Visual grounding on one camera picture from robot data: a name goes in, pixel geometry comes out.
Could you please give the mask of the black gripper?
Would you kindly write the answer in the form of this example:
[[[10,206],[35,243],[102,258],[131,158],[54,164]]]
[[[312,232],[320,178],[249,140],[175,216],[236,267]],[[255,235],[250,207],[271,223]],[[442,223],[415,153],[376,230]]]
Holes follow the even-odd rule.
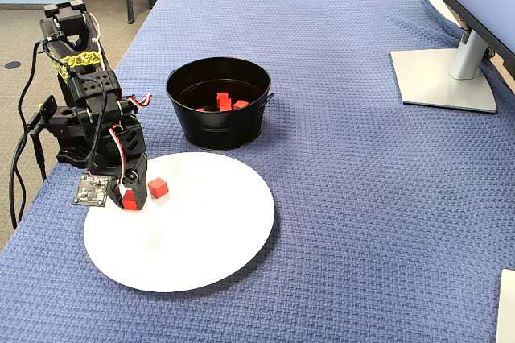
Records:
[[[122,183],[129,196],[129,209],[143,209],[147,198],[146,171],[147,157],[146,144],[142,127],[138,121],[124,121],[121,125],[115,124],[111,128],[122,146],[125,158],[125,175]],[[108,128],[101,131],[93,160],[88,161],[87,169],[91,174],[103,176],[120,176],[122,172],[122,156],[117,143]],[[109,183],[109,198],[123,208],[122,194],[116,181]]]

